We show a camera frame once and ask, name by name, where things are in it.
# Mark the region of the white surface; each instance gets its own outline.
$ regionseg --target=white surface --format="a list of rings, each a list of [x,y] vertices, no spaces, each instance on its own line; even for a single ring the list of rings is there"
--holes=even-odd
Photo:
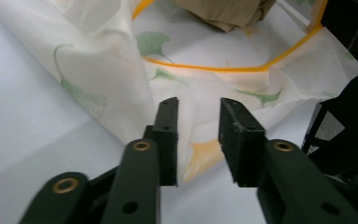
[[[300,145],[312,109],[300,107],[268,137]],[[117,165],[121,150],[0,22],[0,224],[18,222],[52,176],[93,178]],[[222,161],[190,184],[163,188],[162,223],[265,223],[255,190],[231,182]]]

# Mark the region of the fabric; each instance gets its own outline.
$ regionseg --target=fabric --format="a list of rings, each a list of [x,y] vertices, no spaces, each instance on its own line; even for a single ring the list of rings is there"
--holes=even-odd
[[[143,2],[0,0],[0,18],[62,87],[124,144],[141,137],[153,123],[160,101],[178,97],[181,185],[200,181],[223,160],[216,141],[221,97],[245,104],[268,131],[299,106],[338,96],[358,74],[358,62],[328,30],[304,39],[306,34],[278,5],[271,9],[270,21],[266,17],[248,33],[235,29],[217,35],[166,1],[156,1],[132,21],[137,3]],[[172,28],[173,23],[181,26]],[[162,35],[160,28],[172,33]],[[299,48],[275,60],[301,40]],[[170,45],[174,42],[186,44],[178,48],[181,45]],[[141,54],[165,56],[166,63],[150,63]],[[195,65],[263,69],[219,72],[173,66],[186,59]]]
[[[276,0],[172,0],[202,20],[228,32],[263,20]]]

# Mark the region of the yellow trim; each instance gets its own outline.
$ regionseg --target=yellow trim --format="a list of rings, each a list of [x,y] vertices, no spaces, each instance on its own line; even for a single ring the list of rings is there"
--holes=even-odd
[[[139,14],[141,14],[141,12],[145,10],[145,8],[150,6],[152,3],[154,3],[154,0],[143,0],[133,12],[132,20],[134,21],[139,16]]]
[[[138,7],[135,9],[135,12],[132,15],[132,19],[135,20],[136,17],[150,4],[152,4],[154,0],[143,0]],[[291,54],[293,51],[301,47],[304,43],[306,43],[309,39],[311,39],[314,35],[316,35],[322,28],[322,18],[324,15],[324,10],[327,6],[327,0],[324,0],[323,4],[321,5],[320,11],[318,13],[318,16],[316,18],[315,27],[301,40],[299,40],[295,45],[293,45],[289,50],[287,50],[285,53],[281,54],[280,56],[276,57],[272,61],[265,63],[261,66],[255,66],[255,67],[210,67],[210,66],[199,66],[199,65],[191,65],[191,64],[180,64],[180,63],[165,63],[161,62],[159,60],[151,59],[144,57],[144,59],[150,63],[156,63],[161,64],[164,66],[169,67],[177,67],[177,68],[190,68],[190,69],[198,69],[198,70],[205,70],[205,71],[213,71],[213,72],[229,72],[229,73],[258,73],[258,72],[267,72],[269,68],[282,60],[283,58],[287,57],[289,54]]]

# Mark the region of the screw hole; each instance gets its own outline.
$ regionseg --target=screw hole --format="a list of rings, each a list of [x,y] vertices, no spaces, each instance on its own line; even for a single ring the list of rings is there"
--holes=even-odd
[[[150,144],[148,144],[147,142],[139,142],[133,145],[133,148],[138,151],[145,151],[150,149]]]
[[[284,143],[284,142],[275,143],[274,146],[276,149],[278,149],[280,151],[284,151],[284,152],[293,151],[293,147],[289,144]]]
[[[138,203],[128,202],[123,205],[123,212],[127,214],[132,214],[138,210]]]
[[[79,185],[79,181],[77,179],[65,178],[54,184],[53,192],[57,194],[68,193],[76,189],[78,185]]]
[[[322,209],[331,215],[339,215],[339,209],[331,203],[322,203]]]

